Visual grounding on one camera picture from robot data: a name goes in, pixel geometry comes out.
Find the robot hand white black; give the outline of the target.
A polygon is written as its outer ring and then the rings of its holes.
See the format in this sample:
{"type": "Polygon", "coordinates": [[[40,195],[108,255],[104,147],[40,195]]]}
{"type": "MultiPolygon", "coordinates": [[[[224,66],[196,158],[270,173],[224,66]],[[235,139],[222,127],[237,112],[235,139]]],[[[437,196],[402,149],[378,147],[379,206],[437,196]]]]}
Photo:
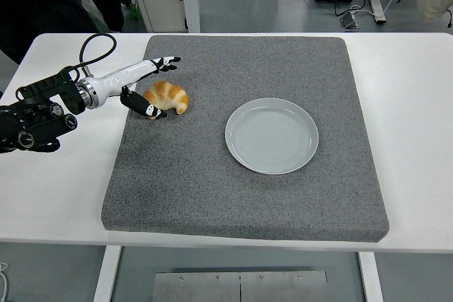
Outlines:
{"type": "Polygon", "coordinates": [[[101,78],[86,77],[80,84],[88,94],[88,109],[102,106],[109,97],[120,96],[121,103],[132,111],[145,117],[165,117],[155,105],[142,95],[131,91],[130,86],[160,71],[176,69],[180,57],[159,57],[152,60],[144,60],[119,71],[110,73],[101,78]]]}

